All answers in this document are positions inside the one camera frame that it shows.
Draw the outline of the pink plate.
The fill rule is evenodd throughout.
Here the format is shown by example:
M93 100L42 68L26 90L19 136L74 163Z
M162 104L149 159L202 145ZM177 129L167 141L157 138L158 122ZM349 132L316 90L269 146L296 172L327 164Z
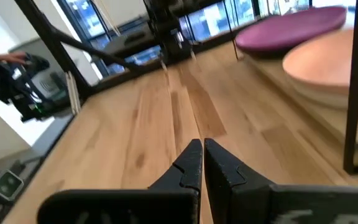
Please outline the pink plate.
M284 71L308 88L347 95L353 34L353 29L339 29L300 44L284 57Z

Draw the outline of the purple plate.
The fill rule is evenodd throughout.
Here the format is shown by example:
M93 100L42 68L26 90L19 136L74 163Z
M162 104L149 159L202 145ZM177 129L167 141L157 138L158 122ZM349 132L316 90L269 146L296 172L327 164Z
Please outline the purple plate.
M241 30L236 46L245 53L265 57L287 52L319 35L340 29L347 17L343 6L312 7L272 16Z

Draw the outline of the person's hand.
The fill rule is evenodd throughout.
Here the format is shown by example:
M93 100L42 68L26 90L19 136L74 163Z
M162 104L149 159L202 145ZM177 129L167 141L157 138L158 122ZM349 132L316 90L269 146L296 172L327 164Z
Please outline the person's hand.
M8 54L0 54L0 61L10 62L10 63L25 63L25 52L14 52Z

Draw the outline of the black metal table frame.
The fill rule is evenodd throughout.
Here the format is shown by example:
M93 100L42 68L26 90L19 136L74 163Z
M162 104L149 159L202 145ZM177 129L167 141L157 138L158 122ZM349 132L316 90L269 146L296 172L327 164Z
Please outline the black metal table frame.
M220 1L224 0L194 0L194 5L191 8L176 10L175 14L178 16L178 18L180 18L187 14L199 11L200 9L208 7L212 4L216 4ZM55 60L62 67L63 71L73 75L75 83L78 87L78 94L84 99L87 99L90 96L95 95L101 91L120 85L124 82L128 82L129 80L138 78L146 73L156 71L162 68L163 65L172 65L189 58L185 57L181 60L162 63L161 55L160 58L154 60L153 62L146 63L143 65L138 65L133 62L130 63L126 61L126 58L132 55L128 57L117 57L109 55L103 50L95 49L92 46L77 41L66 33L60 31L59 29L51 25L46 16L37 7L34 0L15 0L15 2L19 6L21 11L24 13L26 18L29 20L29 22L32 24L32 27L36 30L39 37L42 39L44 44L54 56ZM149 18L147 21L147 25L143 26L142 30L152 33L149 27ZM229 31L225 34L218 35L200 43L190 40L190 43L193 45L194 52L204 52L229 40L234 40L235 36L239 32L240 28L231 27ZM77 69L73 60L70 58L67 51L65 50L64 45L69 45L70 47L74 47L78 50L87 52L90 55L95 56L100 60L103 60L106 65L118 64L126 68L126 72L120 75L113 76L111 78L105 78L100 84L91 86Z

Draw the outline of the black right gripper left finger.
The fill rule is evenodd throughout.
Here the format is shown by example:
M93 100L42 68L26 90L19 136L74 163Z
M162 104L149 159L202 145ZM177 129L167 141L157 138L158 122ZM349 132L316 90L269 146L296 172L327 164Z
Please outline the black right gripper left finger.
M147 189L71 189L46 198L37 224L199 224L203 146L189 142Z

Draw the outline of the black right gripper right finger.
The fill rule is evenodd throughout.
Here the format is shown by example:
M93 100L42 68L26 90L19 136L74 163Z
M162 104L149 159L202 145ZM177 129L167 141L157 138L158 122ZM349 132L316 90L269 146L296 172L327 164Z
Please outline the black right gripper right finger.
M358 187L276 184L210 138L204 174L214 224L358 224Z

